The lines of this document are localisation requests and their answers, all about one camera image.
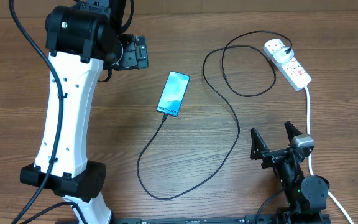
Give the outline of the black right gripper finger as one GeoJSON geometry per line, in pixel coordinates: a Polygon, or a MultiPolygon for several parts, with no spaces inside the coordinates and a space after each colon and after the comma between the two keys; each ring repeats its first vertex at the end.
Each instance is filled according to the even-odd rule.
{"type": "Polygon", "coordinates": [[[264,154],[270,152],[268,146],[260,136],[259,132],[255,129],[251,129],[251,155],[252,160],[259,160],[264,158],[264,154]]]}
{"type": "Polygon", "coordinates": [[[289,140],[292,140],[295,136],[299,136],[303,134],[290,121],[285,122],[284,126],[289,140]]]}

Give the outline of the blue Samsung smartphone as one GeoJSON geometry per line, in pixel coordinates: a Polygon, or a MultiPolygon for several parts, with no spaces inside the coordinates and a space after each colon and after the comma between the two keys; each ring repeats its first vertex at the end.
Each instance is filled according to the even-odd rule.
{"type": "Polygon", "coordinates": [[[189,82],[189,75],[171,71],[158,102],[157,111],[178,116],[189,82]]]}

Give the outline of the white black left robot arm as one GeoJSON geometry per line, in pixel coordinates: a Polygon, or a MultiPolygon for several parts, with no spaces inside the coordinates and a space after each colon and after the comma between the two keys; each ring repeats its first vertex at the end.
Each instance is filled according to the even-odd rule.
{"type": "Polygon", "coordinates": [[[88,123],[97,83],[107,71],[149,66],[146,39],[127,32],[126,0],[77,1],[57,6],[45,20],[42,55],[50,69],[50,92],[42,144],[20,181],[50,189],[75,209],[78,223],[113,223],[102,188],[106,166],[86,153],[88,123]]]}

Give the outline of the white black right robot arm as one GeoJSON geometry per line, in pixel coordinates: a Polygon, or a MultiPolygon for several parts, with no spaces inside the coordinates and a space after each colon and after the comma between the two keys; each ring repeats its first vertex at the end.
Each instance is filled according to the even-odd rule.
{"type": "Polygon", "coordinates": [[[300,164],[311,155],[314,140],[309,134],[303,134],[294,125],[285,123],[289,145],[281,150],[270,151],[259,132],[252,128],[252,160],[262,160],[264,169],[272,168],[282,189],[269,197],[255,215],[246,215],[246,223],[294,223],[294,224],[328,224],[331,219],[323,214],[326,209],[329,182],[318,175],[304,176],[300,164]],[[288,206],[278,208],[273,215],[262,215],[266,204],[281,193],[285,194],[288,206]]]}

